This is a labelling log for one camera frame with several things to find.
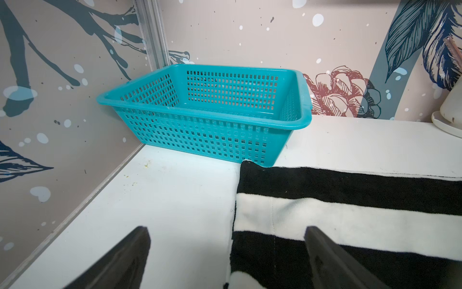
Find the black white striped pillowcase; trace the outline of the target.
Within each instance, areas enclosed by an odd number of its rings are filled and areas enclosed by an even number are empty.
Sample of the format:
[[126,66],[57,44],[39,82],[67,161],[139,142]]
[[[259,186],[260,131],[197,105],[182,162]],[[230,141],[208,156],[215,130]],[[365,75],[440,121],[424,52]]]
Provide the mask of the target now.
[[321,231],[373,287],[462,286],[462,183],[310,167],[240,167],[227,289],[313,289]]

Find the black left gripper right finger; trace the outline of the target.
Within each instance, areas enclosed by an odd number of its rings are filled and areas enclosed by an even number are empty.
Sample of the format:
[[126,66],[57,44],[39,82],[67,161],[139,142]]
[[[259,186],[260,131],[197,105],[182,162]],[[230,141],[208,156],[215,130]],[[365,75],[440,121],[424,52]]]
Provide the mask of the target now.
[[308,226],[304,241],[316,289],[388,288],[318,227]]

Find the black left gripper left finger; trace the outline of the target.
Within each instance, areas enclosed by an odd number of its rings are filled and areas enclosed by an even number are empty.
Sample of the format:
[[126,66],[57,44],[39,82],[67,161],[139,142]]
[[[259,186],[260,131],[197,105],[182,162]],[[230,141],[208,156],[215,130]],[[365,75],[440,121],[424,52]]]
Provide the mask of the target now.
[[150,249],[149,231],[138,226],[67,289],[139,289]]

